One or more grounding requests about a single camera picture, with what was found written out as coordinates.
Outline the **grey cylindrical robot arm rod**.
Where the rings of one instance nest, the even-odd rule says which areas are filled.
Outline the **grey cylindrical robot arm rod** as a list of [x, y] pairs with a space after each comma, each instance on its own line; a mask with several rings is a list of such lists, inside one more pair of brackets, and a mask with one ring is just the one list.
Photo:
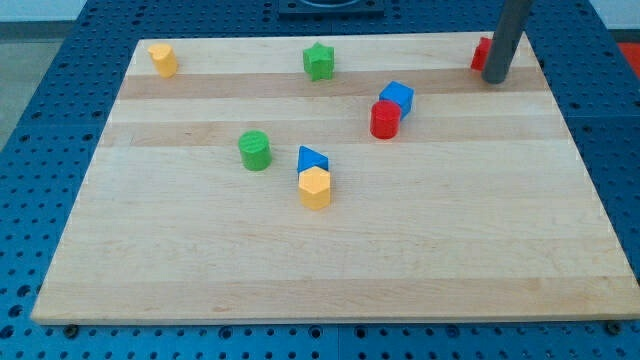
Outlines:
[[497, 85], [505, 81], [533, 3], [533, 0], [504, 1], [481, 73], [486, 83]]

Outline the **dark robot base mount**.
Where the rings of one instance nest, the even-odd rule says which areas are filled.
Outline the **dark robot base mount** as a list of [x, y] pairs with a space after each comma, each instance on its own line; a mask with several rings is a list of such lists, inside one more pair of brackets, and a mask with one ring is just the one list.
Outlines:
[[277, 0], [280, 18], [383, 15], [384, 0]]

